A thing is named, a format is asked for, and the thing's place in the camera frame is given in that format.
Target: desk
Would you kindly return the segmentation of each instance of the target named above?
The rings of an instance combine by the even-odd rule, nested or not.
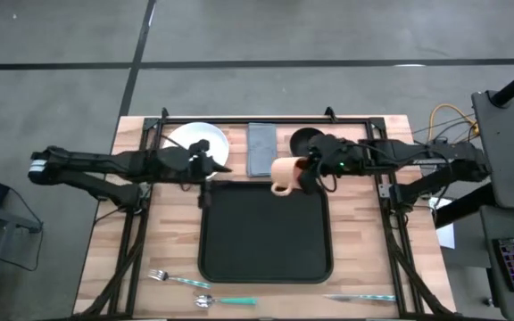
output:
[[[341,116],[339,119],[353,117]],[[112,153],[138,149],[143,117],[120,119]],[[411,142],[406,116],[385,116],[390,138]],[[246,125],[219,126],[230,143],[227,167],[232,173],[220,173],[214,179],[249,180],[245,174]],[[289,138],[303,125],[277,125],[278,157],[289,155]],[[365,128],[355,125],[318,125],[325,134],[357,140],[365,137]],[[176,126],[165,125],[169,135]],[[398,172],[400,183],[420,177],[419,168]],[[117,177],[108,177],[122,182]],[[338,190],[328,195],[334,271],[321,284],[214,284],[205,291],[172,282],[161,283],[146,277],[147,270],[159,268],[174,276],[203,280],[197,269],[201,210],[197,208],[199,189],[184,193],[177,185],[157,184],[153,189],[150,217],[145,237],[134,317],[152,318],[352,318],[397,317],[395,305],[359,300],[342,303],[321,297],[326,293],[393,294],[390,265],[386,254],[377,191],[372,177],[345,177]],[[114,209],[105,202],[98,209],[100,217]],[[122,215],[111,215],[95,226],[82,273],[74,312],[88,307],[114,273],[123,227]],[[409,233],[416,267],[431,291],[448,309],[455,310],[442,253],[428,210],[410,214]],[[410,299],[407,277],[402,275],[406,299]],[[195,295],[210,293],[217,297],[254,296],[257,307],[215,305],[200,309]],[[120,296],[124,308],[125,293]]]
[[[514,238],[514,210],[482,206],[479,209],[485,231],[485,242],[492,267],[492,292],[501,313],[514,321],[514,292],[509,289],[503,270],[497,261],[493,240]]]

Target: black tray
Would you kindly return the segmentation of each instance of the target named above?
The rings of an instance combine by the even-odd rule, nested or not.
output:
[[[200,273],[214,283],[315,284],[332,273],[327,195],[275,196],[268,182],[214,182]]]

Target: fork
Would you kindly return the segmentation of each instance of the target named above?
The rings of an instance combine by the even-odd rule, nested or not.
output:
[[[151,277],[152,279],[158,280],[158,281],[172,280],[172,281],[178,281],[178,282],[181,282],[184,284],[190,284],[193,286],[202,287],[204,289],[211,288],[210,284],[207,284],[204,282],[188,280],[188,279],[185,279],[182,277],[172,277],[172,276],[168,275],[168,272],[164,272],[162,270],[157,270],[157,269],[151,269],[150,271],[148,271],[148,277]]]

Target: gray napkin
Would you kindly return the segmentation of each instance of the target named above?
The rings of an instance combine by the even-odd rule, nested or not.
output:
[[[247,176],[267,177],[277,158],[277,128],[273,124],[249,123],[247,127]]]

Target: white paper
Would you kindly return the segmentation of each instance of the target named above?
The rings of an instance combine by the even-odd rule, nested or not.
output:
[[[437,202],[437,197],[432,197],[429,199],[429,206],[435,207],[435,203]],[[442,199],[437,205],[437,209],[451,203],[452,200]],[[440,246],[455,249],[455,235],[453,233],[453,224],[444,226],[442,228],[438,228],[435,230],[437,233],[437,238],[439,240]]]

